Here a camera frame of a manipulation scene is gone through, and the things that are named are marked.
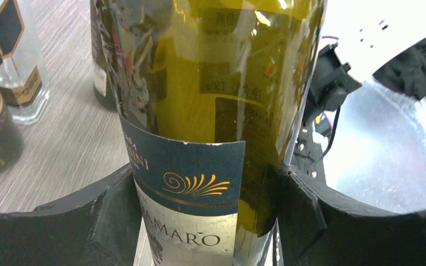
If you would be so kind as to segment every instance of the black cable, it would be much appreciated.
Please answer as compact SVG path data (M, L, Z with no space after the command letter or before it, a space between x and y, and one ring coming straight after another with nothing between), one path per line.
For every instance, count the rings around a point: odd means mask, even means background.
M334 143L334 137L336 136L337 123L339 122L340 114L341 114L341 107L339 106L337 108L336 115L334 117L334 123L332 125L332 134L331 134L331 138L329 139L329 144L327 145L326 150L319 156L317 160L315 160L315 162L320 162L331 149L332 144Z

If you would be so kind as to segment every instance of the clear glass bottle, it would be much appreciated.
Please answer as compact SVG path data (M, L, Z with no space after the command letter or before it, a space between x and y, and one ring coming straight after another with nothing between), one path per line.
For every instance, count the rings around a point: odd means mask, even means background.
M17 124L37 122L48 102L48 75L26 0L0 1L0 91Z

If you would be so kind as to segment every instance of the black foam holder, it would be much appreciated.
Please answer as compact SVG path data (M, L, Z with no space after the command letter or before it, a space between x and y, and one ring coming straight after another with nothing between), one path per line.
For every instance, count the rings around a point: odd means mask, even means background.
M289 174L279 264L424 265L426 211L397 215ZM0 213L0 266L131 266L141 209L129 165L33 212Z

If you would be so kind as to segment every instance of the gray table surface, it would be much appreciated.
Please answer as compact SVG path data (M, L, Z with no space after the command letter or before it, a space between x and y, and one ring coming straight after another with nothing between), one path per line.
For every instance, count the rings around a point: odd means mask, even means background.
M25 151L0 174L0 212L28 212L128 163L120 121L93 93L89 0L30 0L50 99L41 119L19 126ZM144 226L134 265L152 262Z

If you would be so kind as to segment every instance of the gold swirl logo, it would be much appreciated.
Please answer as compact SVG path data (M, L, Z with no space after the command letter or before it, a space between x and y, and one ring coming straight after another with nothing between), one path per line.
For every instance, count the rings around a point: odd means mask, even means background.
M229 181L215 183L216 175L211 175L209 181L205 181L205 175L201 174L200 178L194 176L185 178L176 173L167 172L164 174L164 182L169 188L163 188L166 191L175 194L185 194L192 196L208 196L208 195L223 195L222 190L227 190Z

